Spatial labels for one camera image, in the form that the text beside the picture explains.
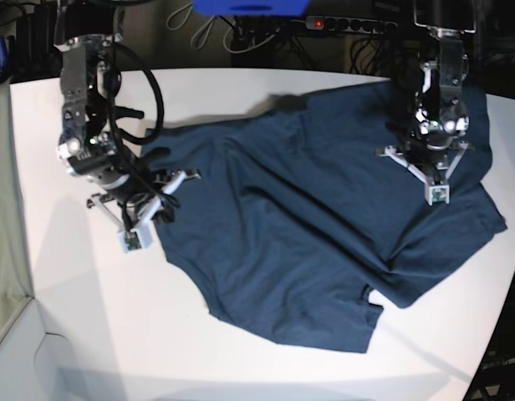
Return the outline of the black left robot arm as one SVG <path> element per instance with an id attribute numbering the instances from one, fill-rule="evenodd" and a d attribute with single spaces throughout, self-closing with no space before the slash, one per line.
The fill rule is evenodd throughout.
<path id="1" fill-rule="evenodd" d="M 413 22 L 427 30 L 421 51 L 422 78 L 415 91 L 410 125 L 389 122 L 398 140 L 378 156 L 405 167 L 425 188 L 429 205 L 450 202 L 449 179 L 470 148 L 463 139 L 470 119 L 462 86 L 469 72 L 463 36 L 477 30 L 473 1 L 414 1 Z"/>

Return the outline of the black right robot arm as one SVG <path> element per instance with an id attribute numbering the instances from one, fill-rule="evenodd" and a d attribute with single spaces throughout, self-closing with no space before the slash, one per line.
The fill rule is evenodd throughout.
<path id="1" fill-rule="evenodd" d="M 126 233 L 140 221 L 172 222 L 180 202 L 169 185 L 176 176 L 153 170 L 155 160 L 170 154 L 157 147 L 142 156 L 130 145 L 150 145 L 161 136 L 165 105 L 161 88 L 147 64 L 121 42 L 116 19 L 133 1 L 59 1 L 54 45 L 62 54 L 60 89 L 62 133 L 58 158 L 72 176 L 84 176 L 102 189 L 88 207 L 115 201 L 118 219 Z M 144 113 L 116 104 L 122 76 L 117 58 L 126 56 L 145 75 L 156 103 L 154 128 L 145 136 L 134 136 L 118 126 L 118 119 L 143 119 Z M 150 218 L 146 210 L 151 208 Z"/>

